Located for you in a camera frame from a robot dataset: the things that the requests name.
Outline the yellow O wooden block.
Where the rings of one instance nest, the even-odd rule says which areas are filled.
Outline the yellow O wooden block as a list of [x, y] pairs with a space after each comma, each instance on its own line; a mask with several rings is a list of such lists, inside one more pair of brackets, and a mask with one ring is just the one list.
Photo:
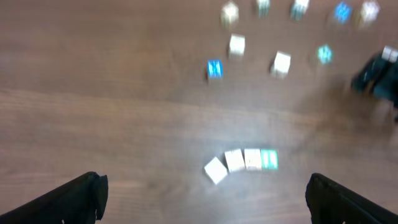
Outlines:
[[377, 0], [365, 0], [359, 8], [356, 27], [364, 29], [373, 24], [379, 14], [380, 6]]

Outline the green-edged picture wooden block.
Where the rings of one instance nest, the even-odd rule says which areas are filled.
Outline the green-edged picture wooden block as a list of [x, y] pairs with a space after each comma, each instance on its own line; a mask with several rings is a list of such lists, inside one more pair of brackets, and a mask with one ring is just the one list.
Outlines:
[[241, 149], [234, 149], [224, 153], [229, 172], [237, 172], [246, 168]]

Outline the blue-top wooden block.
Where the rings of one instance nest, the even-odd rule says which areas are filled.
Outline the blue-top wooden block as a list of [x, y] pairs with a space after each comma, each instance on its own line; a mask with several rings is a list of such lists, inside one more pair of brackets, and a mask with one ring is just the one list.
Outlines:
[[348, 3], [341, 1], [335, 6], [332, 19], [339, 24], [345, 24], [350, 20], [352, 12], [353, 8]]

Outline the green 7 wooden block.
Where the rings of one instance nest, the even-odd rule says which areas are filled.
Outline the green 7 wooden block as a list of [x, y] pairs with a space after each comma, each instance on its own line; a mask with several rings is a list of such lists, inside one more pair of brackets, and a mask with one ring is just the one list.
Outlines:
[[261, 164], [264, 170], [277, 170], [279, 168], [277, 151], [274, 149], [261, 149]]

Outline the blue D wooden block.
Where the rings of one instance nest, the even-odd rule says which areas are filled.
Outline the blue D wooden block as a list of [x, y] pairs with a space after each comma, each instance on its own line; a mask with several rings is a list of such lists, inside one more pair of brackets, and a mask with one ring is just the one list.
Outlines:
[[291, 64], [291, 55], [277, 51], [275, 59], [271, 65], [270, 73], [275, 78], [283, 79], [287, 76]]

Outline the yellow-edged wooden block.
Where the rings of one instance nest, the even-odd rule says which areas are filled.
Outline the yellow-edged wooden block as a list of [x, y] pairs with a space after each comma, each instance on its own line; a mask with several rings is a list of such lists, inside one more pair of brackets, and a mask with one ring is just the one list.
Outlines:
[[239, 20], [239, 7], [233, 1], [228, 1], [222, 5], [220, 13], [221, 25], [226, 28], [232, 28]]

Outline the red Y wooden block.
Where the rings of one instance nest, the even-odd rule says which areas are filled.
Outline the red Y wooden block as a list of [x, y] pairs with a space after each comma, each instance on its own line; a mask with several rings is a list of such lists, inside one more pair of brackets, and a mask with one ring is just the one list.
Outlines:
[[247, 170], [261, 170], [261, 150], [260, 149], [244, 149], [244, 161]]

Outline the green J wooden block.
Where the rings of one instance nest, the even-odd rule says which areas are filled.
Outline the green J wooden block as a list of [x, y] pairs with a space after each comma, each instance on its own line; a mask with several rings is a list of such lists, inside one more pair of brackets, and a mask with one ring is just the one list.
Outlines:
[[294, 0], [290, 8], [290, 18], [299, 21], [305, 15], [310, 0]]

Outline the blue X wooden block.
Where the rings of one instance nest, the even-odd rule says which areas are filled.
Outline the blue X wooden block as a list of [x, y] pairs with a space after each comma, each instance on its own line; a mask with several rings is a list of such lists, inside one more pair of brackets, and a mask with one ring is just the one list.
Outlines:
[[213, 59], [207, 61], [206, 73], [209, 80], [223, 79], [223, 64], [221, 60]]

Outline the plain globe wooden block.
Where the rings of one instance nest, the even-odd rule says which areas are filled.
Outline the plain globe wooden block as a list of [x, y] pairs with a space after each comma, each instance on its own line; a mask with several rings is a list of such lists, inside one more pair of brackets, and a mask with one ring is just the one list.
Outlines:
[[228, 57], [242, 58], [245, 52], [245, 46], [245, 36], [239, 34], [231, 34], [228, 45]]

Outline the green 4 wooden block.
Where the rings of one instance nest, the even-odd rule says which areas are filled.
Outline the green 4 wooden block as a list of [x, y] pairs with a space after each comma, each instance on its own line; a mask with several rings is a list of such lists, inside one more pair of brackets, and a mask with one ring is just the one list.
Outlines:
[[328, 44], [324, 44], [317, 49], [317, 59], [323, 65], [332, 62], [333, 51]]

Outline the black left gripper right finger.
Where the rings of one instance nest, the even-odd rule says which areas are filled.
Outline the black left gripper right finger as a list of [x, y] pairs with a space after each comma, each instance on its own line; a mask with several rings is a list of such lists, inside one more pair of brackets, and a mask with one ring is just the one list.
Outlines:
[[397, 215], [326, 176], [313, 173], [305, 191], [312, 224], [397, 224]]

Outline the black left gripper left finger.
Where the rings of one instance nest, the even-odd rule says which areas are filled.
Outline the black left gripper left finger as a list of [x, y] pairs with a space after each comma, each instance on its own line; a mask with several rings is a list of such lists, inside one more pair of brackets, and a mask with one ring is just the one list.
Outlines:
[[1, 223], [96, 223], [108, 201], [108, 176], [87, 172], [1, 215]]

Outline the green K wooden block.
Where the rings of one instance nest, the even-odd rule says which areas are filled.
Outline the green K wooden block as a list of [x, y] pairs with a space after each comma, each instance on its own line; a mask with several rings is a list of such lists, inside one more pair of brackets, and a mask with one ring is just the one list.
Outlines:
[[271, 0], [255, 0], [257, 15], [259, 17], [265, 17], [269, 13], [271, 7]]

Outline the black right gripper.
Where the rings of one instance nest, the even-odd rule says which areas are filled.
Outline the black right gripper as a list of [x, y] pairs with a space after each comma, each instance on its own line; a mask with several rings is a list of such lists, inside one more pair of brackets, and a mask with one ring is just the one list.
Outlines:
[[397, 109], [397, 61], [385, 59], [382, 52], [374, 55], [354, 76], [351, 89], [390, 101], [393, 108]]

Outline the yellow-top wooden block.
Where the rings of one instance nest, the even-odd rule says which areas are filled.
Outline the yellow-top wooden block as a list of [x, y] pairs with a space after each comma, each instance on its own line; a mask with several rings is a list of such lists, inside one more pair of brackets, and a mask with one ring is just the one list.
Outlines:
[[204, 170], [215, 185], [219, 184], [228, 175], [227, 168], [217, 157], [212, 158], [204, 167]]

